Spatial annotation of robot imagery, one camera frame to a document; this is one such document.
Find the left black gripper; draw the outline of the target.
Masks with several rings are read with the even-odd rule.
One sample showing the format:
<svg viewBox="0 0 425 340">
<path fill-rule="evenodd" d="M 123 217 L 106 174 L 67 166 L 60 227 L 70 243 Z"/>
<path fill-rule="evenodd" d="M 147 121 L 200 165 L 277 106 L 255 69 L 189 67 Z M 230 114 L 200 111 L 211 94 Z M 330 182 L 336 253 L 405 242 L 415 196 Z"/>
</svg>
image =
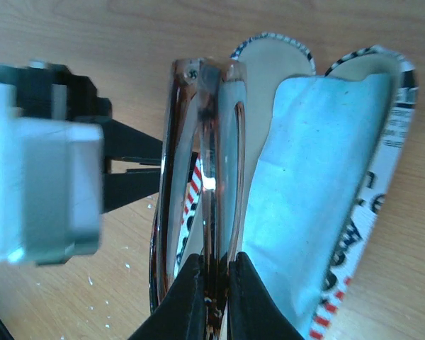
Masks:
<svg viewBox="0 0 425 340">
<path fill-rule="evenodd" d="M 98 124 L 104 156 L 116 160 L 161 160 L 162 141 L 112 119 L 112 104 L 87 76 L 62 64 L 34 62 L 15 71 L 16 104 L 22 116 Z"/>
</svg>

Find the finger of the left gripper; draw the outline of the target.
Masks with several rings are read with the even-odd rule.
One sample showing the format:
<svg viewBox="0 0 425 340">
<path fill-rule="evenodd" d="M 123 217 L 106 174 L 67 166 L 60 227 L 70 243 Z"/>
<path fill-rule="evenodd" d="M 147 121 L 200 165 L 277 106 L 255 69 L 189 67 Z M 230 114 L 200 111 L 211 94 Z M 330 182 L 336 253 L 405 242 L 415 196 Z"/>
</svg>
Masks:
<svg viewBox="0 0 425 340">
<path fill-rule="evenodd" d="M 124 173 L 105 174 L 103 213 L 109 213 L 159 192 L 159 167 L 128 169 Z"/>
</svg>

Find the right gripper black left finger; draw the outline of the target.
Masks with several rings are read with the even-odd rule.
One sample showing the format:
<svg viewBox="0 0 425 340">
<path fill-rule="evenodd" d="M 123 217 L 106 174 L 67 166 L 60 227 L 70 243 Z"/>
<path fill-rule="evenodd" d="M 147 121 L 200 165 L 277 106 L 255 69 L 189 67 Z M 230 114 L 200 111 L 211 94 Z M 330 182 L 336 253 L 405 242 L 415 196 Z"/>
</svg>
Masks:
<svg viewBox="0 0 425 340">
<path fill-rule="evenodd" d="M 191 254 L 168 293 L 131 339 L 203 339 L 206 307 L 203 257 Z"/>
</svg>

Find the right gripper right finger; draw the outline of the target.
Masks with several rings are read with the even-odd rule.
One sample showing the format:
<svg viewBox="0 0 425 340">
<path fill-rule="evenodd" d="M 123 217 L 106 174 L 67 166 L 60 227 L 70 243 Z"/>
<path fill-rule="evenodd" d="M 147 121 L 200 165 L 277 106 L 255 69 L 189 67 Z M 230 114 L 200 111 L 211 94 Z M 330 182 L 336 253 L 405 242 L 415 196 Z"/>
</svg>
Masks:
<svg viewBox="0 0 425 340">
<path fill-rule="evenodd" d="M 229 279 L 228 339 L 302 338 L 277 308 L 246 253 L 239 252 L 230 263 Z"/>
</svg>

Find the brown tinted sunglasses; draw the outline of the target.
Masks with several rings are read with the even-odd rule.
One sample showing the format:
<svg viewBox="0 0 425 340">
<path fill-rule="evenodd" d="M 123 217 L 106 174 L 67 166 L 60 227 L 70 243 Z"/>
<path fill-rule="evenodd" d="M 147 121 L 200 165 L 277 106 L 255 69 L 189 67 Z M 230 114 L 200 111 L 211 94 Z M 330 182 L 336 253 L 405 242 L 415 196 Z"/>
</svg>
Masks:
<svg viewBox="0 0 425 340">
<path fill-rule="evenodd" d="M 205 274 L 203 339 L 218 339 L 227 272 L 237 250 L 244 196 L 247 71 L 235 60 L 178 59 L 171 65 L 159 198 L 150 248 L 150 307 L 174 284 L 188 175 L 198 169 L 200 250 Z"/>
</svg>

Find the flag pattern glasses case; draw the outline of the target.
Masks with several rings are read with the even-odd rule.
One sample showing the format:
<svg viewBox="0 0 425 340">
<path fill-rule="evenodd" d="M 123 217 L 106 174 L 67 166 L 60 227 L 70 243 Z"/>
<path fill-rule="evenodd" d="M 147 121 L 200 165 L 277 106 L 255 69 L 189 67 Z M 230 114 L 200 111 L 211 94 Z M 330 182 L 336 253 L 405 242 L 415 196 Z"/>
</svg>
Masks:
<svg viewBox="0 0 425 340">
<path fill-rule="evenodd" d="M 150 252 L 153 315 L 180 298 L 182 338 L 320 339 L 397 166 L 413 64 L 379 45 L 317 75 L 275 33 L 229 57 L 178 59 Z"/>
</svg>

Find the blue cleaning cloth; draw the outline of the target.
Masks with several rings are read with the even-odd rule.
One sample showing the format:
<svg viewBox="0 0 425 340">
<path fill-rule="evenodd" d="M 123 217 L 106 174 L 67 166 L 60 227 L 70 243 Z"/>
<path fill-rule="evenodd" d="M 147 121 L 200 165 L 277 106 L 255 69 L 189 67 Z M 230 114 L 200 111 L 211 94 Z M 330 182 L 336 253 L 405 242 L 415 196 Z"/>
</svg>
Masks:
<svg viewBox="0 0 425 340">
<path fill-rule="evenodd" d="M 243 250 L 306 335 L 339 233 L 373 154 L 390 76 L 281 82 L 251 182 Z"/>
</svg>

